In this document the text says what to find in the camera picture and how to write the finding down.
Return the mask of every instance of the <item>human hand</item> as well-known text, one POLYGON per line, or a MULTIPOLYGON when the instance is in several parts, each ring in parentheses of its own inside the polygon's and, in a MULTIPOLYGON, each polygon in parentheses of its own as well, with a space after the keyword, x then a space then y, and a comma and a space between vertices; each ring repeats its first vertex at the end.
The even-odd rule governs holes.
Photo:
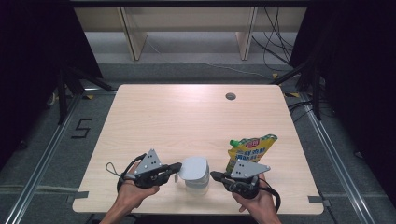
MULTIPOLYGON (((259 174, 259 178, 265 180, 264 174, 259 174)), ((260 181, 260 187, 266 188, 267 184, 264 181, 260 181)), ((237 193, 233 193, 233 197, 241 204, 239 212, 242 213, 248 210, 260 224, 280 223, 271 193, 265 190, 259 190, 259 194, 254 199, 245 199, 237 193)))
MULTIPOLYGON (((139 162, 135 163, 128 173, 133 173, 138 164, 139 162)), ((119 223, 122 218, 130 214, 133 209, 138 208, 144 199, 157 193, 159 190, 160 187, 158 186, 149 189, 141 189, 134 184, 133 180, 125 180, 120 187, 116 201, 106 213, 101 224, 119 223)))

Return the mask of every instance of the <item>white cup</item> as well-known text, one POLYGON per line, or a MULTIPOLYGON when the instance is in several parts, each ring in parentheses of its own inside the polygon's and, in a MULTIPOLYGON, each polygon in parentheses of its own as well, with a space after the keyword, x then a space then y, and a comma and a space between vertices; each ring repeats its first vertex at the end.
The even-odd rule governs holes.
POLYGON ((188 157, 182 162, 178 173, 184 179, 186 191, 194 195, 204 195, 209 188, 209 165, 205 157, 188 157))

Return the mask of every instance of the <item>gray floor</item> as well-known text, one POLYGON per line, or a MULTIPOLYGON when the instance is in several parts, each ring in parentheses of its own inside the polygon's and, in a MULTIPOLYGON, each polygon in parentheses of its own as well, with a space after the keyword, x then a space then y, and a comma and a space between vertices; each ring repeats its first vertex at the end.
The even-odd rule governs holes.
MULTIPOLYGON (((257 39, 265 43, 261 34, 257 39)), ((89 33, 95 57, 105 77, 114 87, 122 83, 269 83, 273 74, 285 72, 270 70, 263 64, 262 50, 252 43, 248 61, 241 61, 234 34, 230 33, 152 33, 141 59, 132 62, 123 34, 89 33)), ((290 43, 295 34, 284 34, 290 43)), ((277 53, 279 48, 272 47, 277 53)), ((265 55, 269 66, 290 69, 280 60, 265 55)), ((298 77, 282 84, 284 92, 295 92, 298 77)), ((96 87, 85 83, 87 88, 96 87)), ((34 197, 22 217, 21 223, 85 223, 91 214, 76 213, 70 198, 91 158, 114 94, 92 92, 93 98, 81 99, 64 135, 56 147, 47 171, 42 176, 34 197), (87 138, 76 131, 80 119, 92 119, 87 125, 87 138)), ((298 97, 286 97, 288 105, 301 102, 298 97)), ((354 144, 349 140, 337 117, 328 105, 320 105, 322 124, 326 128, 337 153, 347 168, 376 223, 396 223, 396 210, 376 182, 364 160, 356 157, 354 144)), ((300 106, 291 114, 303 145, 305 156, 318 186, 318 190, 331 203, 319 216, 281 215, 283 223, 361 223, 355 209, 327 156, 305 108, 300 106)), ((29 180, 41 155, 57 128, 59 108, 57 102, 44 111, 26 139, 29 147, 17 151, 0 173, 0 221, 5 221, 23 186, 29 180)), ((125 218, 123 223, 133 220, 125 218)))

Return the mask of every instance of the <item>drink pouch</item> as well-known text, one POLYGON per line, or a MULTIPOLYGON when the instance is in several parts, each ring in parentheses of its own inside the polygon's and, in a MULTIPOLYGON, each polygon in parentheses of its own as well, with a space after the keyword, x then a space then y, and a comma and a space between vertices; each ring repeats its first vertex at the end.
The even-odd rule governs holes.
POLYGON ((258 162, 276 140, 274 134, 261 138, 244 138, 241 141, 231 140, 230 145, 233 147, 228 150, 230 160, 226 171, 231 172, 238 160, 258 162))

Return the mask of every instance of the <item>wooden table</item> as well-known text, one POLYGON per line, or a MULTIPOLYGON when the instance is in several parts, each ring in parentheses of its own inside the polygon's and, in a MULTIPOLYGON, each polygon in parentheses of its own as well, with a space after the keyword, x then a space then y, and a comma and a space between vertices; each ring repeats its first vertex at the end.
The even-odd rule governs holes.
MULTIPOLYGON (((76 212, 104 213, 117 197, 118 177, 135 157, 155 148, 162 163, 205 156, 211 171, 225 171, 231 139, 272 133, 278 140, 260 163, 271 166, 267 181, 282 199, 279 214, 320 214, 318 196, 284 96, 275 85, 122 85, 110 108, 79 191, 76 212), (226 98, 235 94, 234 100, 226 98)), ((239 204, 219 182, 209 181, 205 196, 186 192, 184 181, 161 186, 134 210, 141 214, 239 214, 239 204)))

